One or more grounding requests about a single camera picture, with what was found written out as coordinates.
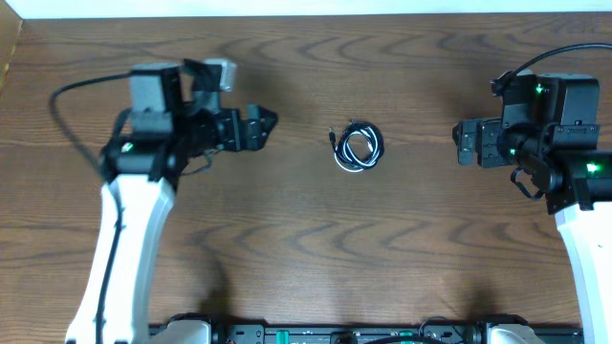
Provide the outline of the black usb cable thick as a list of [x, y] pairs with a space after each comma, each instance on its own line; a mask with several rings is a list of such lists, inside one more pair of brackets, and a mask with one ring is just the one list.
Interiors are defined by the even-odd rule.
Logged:
[[336, 164], [348, 173], [374, 168], [384, 154], [383, 134], [368, 121], [350, 121], [339, 140], [334, 128], [330, 127], [329, 141]]

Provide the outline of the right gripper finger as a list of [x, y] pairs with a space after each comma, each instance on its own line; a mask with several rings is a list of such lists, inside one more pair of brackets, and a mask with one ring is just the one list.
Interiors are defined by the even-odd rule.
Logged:
[[459, 121], [452, 129], [452, 138], [454, 142], [462, 142], [464, 137], [464, 124], [463, 120]]
[[460, 165], [466, 165], [467, 164], [467, 152], [464, 150], [464, 145], [461, 142], [456, 142], [455, 146], [456, 146], [457, 162]]

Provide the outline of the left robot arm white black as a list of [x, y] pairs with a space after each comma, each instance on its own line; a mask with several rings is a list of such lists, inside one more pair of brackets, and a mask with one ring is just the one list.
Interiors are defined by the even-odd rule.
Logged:
[[93, 265], [68, 343], [219, 343], [223, 336], [198, 315], [150, 324], [150, 291], [164, 224], [190, 160], [206, 168], [220, 151], [257, 151], [277, 113], [225, 108], [233, 62], [212, 58], [139, 64], [125, 74], [131, 104], [118, 115], [96, 161], [103, 180]]

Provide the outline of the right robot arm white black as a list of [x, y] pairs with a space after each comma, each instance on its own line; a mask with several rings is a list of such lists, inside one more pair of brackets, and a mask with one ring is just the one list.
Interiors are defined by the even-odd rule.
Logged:
[[611, 340], [611, 154], [598, 147], [599, 82], [590, 75], [507, 72], [492, 81], [497, 118], [459, 121], [461, 165], [509, 166], [528, 199], [545, 199], [565, 245], [583, 339]]

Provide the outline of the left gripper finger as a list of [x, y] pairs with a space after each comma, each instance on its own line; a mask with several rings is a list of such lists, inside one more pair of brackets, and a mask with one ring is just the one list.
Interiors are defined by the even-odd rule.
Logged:
[[246, 136], [246, 149], [249, 151], [258, 151], [265, 146], [267, 139], [267, 132], [250, 133]]
[[278, 122], [278, 114], [258, 104], [248, 105], [249, 122], [262, 132], [271, 132]]

